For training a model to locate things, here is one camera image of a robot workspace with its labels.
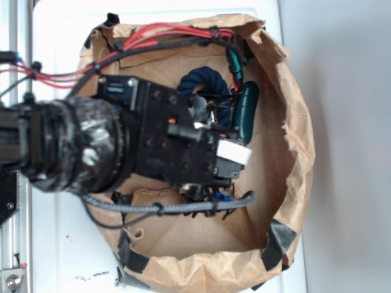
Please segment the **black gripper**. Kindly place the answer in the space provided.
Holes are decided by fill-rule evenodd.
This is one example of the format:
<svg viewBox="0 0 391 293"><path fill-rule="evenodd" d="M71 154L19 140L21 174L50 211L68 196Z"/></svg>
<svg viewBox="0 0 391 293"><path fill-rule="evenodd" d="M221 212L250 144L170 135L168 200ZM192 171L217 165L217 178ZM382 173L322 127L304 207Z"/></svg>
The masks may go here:
<svg viewBox="0 0 391 293"><path fill-rule="evenodd" d="M171 186L213 183L219 136L194 126L185 98L175 89L134 76L106 75L98 83L98 97L119 115L122 175Z"/></svg>

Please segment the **black taped robot arm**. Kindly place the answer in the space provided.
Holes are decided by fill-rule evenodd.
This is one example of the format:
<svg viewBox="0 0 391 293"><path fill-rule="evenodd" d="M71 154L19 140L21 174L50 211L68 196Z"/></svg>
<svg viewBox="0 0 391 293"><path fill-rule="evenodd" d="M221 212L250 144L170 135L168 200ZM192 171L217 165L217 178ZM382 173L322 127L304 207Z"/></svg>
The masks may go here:
<svg viewBox="0 0 391 293"><path fill-rule="evenodd" d="M109 192L135 174L210 185L218 138L195 127L176 90L135 77L105 76L92 97L1 108L1 167L45 192Z"/></svg>

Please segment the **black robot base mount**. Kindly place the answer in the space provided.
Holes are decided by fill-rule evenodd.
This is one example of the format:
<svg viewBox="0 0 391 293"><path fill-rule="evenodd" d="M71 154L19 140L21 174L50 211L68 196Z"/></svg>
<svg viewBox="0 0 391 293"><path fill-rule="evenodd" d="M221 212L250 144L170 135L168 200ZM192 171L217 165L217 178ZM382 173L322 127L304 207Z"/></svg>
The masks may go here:
<svg viewBox="0 0 391 293"><path fill-rule="evenodd" d="M0 224L1 227L14 215L17 209L18 177L15 172L1 169L0 175Z"/></svg>

